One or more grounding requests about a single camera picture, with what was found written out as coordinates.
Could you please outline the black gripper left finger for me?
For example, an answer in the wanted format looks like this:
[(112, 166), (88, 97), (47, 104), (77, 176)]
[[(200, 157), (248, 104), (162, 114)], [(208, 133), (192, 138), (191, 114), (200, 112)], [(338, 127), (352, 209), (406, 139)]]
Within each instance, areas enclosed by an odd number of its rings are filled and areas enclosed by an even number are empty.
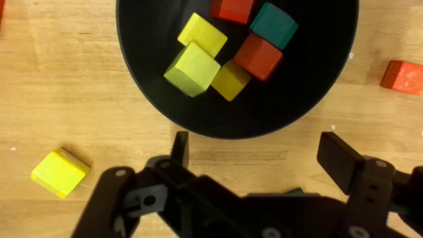
[(229, 207), (239, 200), (208, 176), (188, 171), (190, 134), (176, 134), (170, 157), (157, 157), (135, 176), (132, 217), (158, 213), (180, 238), (239, 238)]

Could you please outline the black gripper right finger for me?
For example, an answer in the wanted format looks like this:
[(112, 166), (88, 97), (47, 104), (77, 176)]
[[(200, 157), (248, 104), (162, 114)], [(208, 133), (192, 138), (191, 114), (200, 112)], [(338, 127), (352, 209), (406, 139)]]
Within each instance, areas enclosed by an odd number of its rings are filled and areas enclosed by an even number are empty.
[(348, 196), (339, 236), (406, 238), (388, 227), (391, 212), (423, 235), (423, 167), (400, 172), (387, 161), (364, 157), (335, 133), (321, 137), (318, 162)]

